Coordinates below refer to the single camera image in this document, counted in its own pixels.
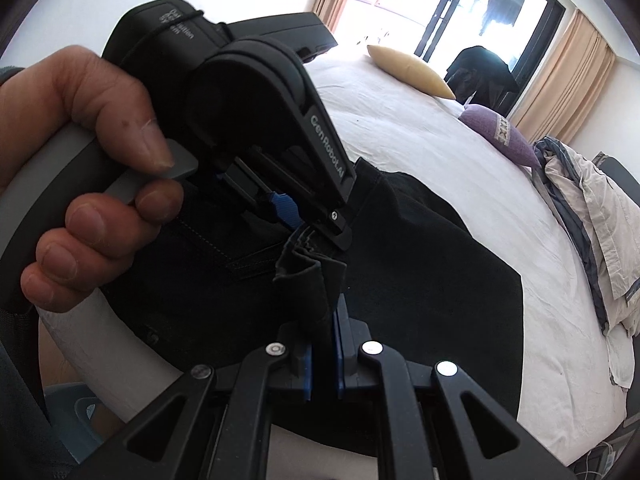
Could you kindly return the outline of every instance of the bed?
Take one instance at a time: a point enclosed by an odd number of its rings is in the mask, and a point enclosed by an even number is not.
[[[336,50],[307,67],[352,160],[362,156],[380,170],[421,180],[521,275],[519,423],[565,465],[609,436],[625,418],[625,392],[610,382],[580,259],[527,171],[459,122],[461,105],[421,94],[366,56]],[[68,314],[41,317],[89,387],[125,421],[179,375],[129,331],[99,291]],[[268,478],[375,477],[372,458],[273,430]]]

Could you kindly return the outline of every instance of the blanket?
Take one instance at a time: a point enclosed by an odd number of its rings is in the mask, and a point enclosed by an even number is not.
[[[532,172],[533,183],[580,255],[607,338],[612,382],[629,388],[631,338],[640,332],[640,207],[559,140],[545,137],[534,150],[541,169]]]

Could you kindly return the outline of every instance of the window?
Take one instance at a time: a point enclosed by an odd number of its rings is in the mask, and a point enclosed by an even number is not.
[[[523,89],[564,15],[557,0],[349,0],[335,37],[364,50],[377,43],[413,52],[441,76],[463,49],[482,45],[509,66]],[[506,92],[506,115],[519,94]]]

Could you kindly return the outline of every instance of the purple pillow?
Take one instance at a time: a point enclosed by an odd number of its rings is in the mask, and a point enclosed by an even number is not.
[[[527,139],[500,114],[482,105],[467,105],[460,121],[488,140],[494,148],[511,162],[530,168],[539,168],[540,163]]]

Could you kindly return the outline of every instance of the silver rivet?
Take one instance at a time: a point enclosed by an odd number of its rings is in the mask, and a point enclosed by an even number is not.
[[[206,379],[211,375],[211,368],[207,365],[195,365],[191,369],[191,375],[196,379]]]
[[[287,351],[287,347],[282,343],[271,343],[266,348],[267,354],[277,357]]]
[[[440,375],[452,377],[458,373],[458,367],[451,361],[440,361],[436,365],[436,370]]]
[[[377,341],[367,341],[362,344],[362,351],[369,355],[382,354],[382,345]]]

